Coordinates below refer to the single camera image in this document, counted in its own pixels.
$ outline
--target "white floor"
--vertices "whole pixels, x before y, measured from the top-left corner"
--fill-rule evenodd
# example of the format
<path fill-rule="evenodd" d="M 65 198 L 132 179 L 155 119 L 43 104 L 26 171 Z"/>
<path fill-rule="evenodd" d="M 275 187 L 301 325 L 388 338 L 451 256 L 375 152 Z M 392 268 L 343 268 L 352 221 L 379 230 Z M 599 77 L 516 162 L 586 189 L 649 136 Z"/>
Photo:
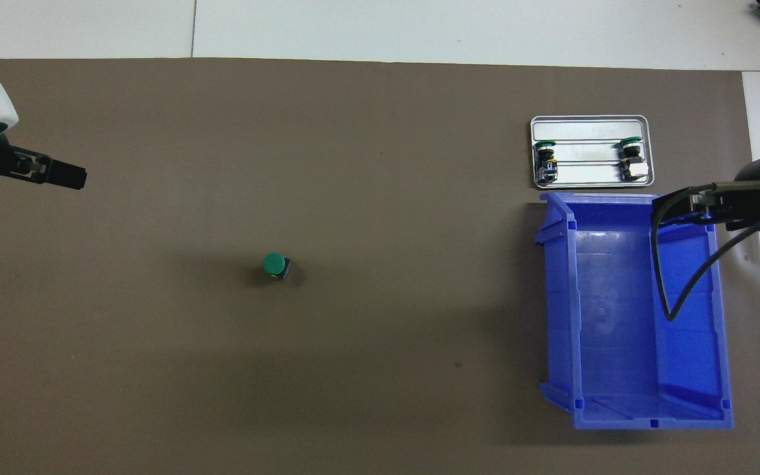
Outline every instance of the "white floor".
<path fill-rule="evenodd" d="M 754 0 L 2 0 L 0 57 L 283 57 L 745 71 Z"/>

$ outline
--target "blue plastic bin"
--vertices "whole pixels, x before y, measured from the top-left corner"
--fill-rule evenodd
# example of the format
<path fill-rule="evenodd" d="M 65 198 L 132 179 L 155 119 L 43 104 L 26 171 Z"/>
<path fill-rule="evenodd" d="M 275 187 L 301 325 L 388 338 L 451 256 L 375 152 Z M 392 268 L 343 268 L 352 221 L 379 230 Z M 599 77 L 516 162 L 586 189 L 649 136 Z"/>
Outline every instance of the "blue plastic bin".
<path fill-rule="evenodd" d="M 652 195 L 545 193 L 547 400 L 577 429 L 731 429 L 720 267 L 664 318 L 650 253 Z M 717 249 L 714 226 L 660 234 L 668 298 Z"/>

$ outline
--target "metal tray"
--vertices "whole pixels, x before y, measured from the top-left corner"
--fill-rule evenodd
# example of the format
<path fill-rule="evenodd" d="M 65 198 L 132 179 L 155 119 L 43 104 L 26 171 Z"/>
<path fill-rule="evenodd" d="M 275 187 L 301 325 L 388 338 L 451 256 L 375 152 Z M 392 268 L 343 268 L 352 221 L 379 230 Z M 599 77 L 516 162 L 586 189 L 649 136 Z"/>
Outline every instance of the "metal tray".
<path fill-rule="evenodd" d="M 530 122 L 533 181 L 539 189 L 577 187 L 648 187 L 654 180 L 652 151 L 647 118 L 623 116 L 536 116 Z M 619 143 L 640 137 L 641 156 L 647 174 L 634 181 L 621 178 L 619 164 L 624 157 Z M 536 145 L 553 141 L 557 159 L 557 179 L 540 183 L 536 166 Z"/>

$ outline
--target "black cable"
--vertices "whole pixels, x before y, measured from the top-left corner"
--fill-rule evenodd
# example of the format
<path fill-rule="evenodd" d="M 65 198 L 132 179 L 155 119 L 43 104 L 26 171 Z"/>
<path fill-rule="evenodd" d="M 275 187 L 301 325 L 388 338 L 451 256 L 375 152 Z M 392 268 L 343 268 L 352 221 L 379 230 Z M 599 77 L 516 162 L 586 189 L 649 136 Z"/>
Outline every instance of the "black cable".
<path fill-rule="evenodd" d="M 667 214 L 674 205 L 682 201 L 682 199 L 689 198 L 697 193 L 702 193 L 703 191 L 712 191 L 716 189 L 716 187 L 717 185 L 715 183 L 709 183 L 707 185 L 688 187 L 687 189 L 674 193 L 663 205 L 661 205 L 660 208 L 658 208 L 658 212 L 652 219 L 652 226 L 650 227 L 649 232 L 651 240 L 650 249 L 652 251 L 652 268 L 655 270 L 655 282 L 656 288 L 658 289 L 658 297 L 661 299 L 661 309 L 664 310 L 664 316 L 669 320 L 671 319 L 669 316 L 670 307 L 668 307 L 667 304 L 667 293 L 664 291 L 664 279 L 661 276 L 661 264 L 660 259 L 658 259 L 658 228 L 661 226 L 661 220 L 664 219 L 664 215 Z"/>
<path fill-rule="evenodd" d="M 723 256 L 730 249 L 735 247 L 736 244 L 741 243 L 741 241 L 750 237 L 752 234 L 756 234 L 756 232 L 759 232 L 759 231 L 760 231 L 760 221 L 744 229 L 740 234 L 731 238 L 728 241 L 728 243 L 720 246 L 720 249 L 717 249 L 717 251 L 715 251 L 711 256 L 709 256 L 709 258 L 706 259 L 706 261 L 703 262 L 703 264 L 700 265 L 699 268 L 697 268 L 697 271 L 694 272 L 693 276 L 691 276 L 691 279 L 688 280 L 687 284 L 685 284 L 685 288 L 682 288 L 682 292 L 681 294 L 679 294 L 679 298 L 678 300 L 676 300 L 676 304 L 674 304 L 673 310 L 671 310 L 670 313 L 666 313 L 665 315 L 667 317 L 667 320 L 673 321 L 676 318 L 676 315 L 679 315 L 679 310 L 681 310 L 682 306 L 685 305 L 685 299 L 691 293 L 691 290 L 693 290 L 694 287 L 697 286 L 697 282 L 699 282 L 699 280 L 703 277 L 703 274 L 705 274 L 706 271 L 710 267 L 712 267 L 712 265 L 715 262 L 717 262 L 718 259 L 721 258 L 721 256 Z"/>

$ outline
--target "brown table surface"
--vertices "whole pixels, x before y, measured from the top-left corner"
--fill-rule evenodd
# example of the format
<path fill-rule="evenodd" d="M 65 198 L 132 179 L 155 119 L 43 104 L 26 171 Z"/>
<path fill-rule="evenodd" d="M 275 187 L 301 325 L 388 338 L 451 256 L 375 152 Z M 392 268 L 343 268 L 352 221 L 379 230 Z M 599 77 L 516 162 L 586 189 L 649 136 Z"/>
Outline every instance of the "brown table surface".
<path fill-rule="evenodd" d="M 0 61 L 0 475 L 760 473 L 760 258 L 723 261 L 736 428 L 579 431 L 546 379 L 528 124 L 643 114 L 657 178 L 749 160 L 734 72 Z M 296 273 L 270 283 L 280 251 Z"/>

